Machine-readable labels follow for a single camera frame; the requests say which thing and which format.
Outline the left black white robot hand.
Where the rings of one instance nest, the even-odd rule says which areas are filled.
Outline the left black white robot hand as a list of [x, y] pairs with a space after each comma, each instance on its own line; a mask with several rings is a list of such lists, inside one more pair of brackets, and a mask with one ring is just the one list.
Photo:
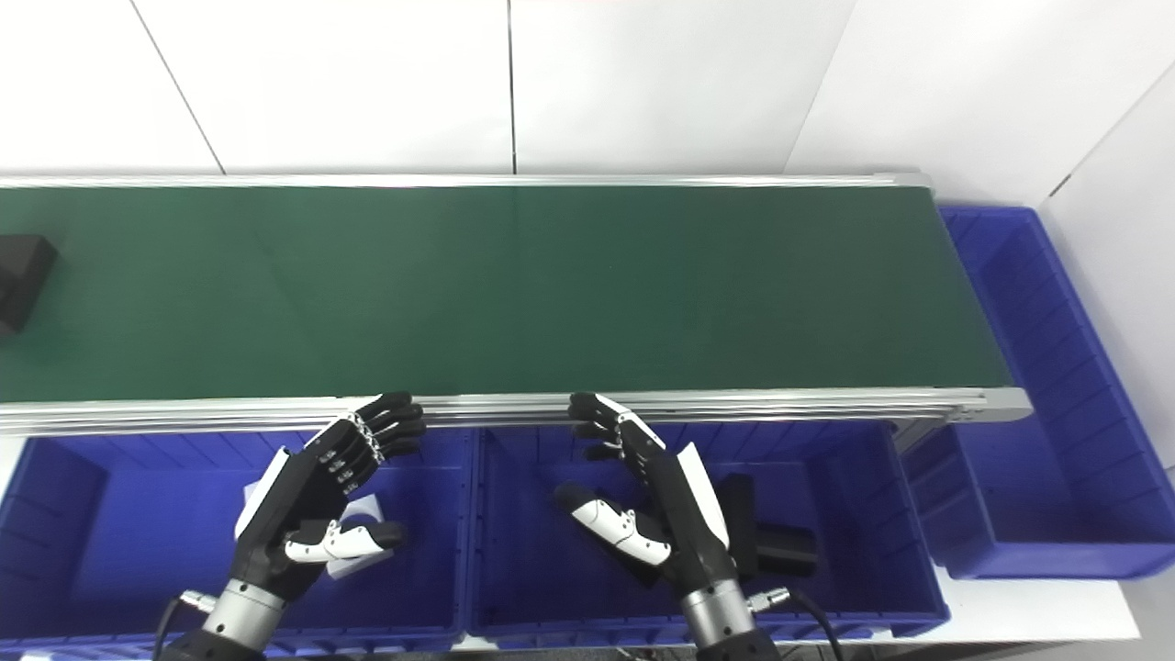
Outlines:
[[419, 451], [423, 409], [408, 392], [345, 411], [296, 453], [283, 448], [240, 518], [229, 578], [236, 591], [301, 599], [327, 564], [378, 555], [407, 541], [400, 522], [345, 522], [352, 493], [395, 456]]

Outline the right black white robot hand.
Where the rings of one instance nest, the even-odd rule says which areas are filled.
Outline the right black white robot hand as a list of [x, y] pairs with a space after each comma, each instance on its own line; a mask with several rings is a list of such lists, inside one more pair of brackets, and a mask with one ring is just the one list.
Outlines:
[[555, 503], [642, 578], [656, 572], [677, 596], [716, 594], [734, 581], [737, 564], [709, 473], [697, 448], [674, 453], [639, 414], [604, 394], [570, 394], [569, 417], [579, 438], [599, 443], [588, 459], [620, 460], [647, 490], [654, 513], [625, 508], [579, 484], [562, 484]]

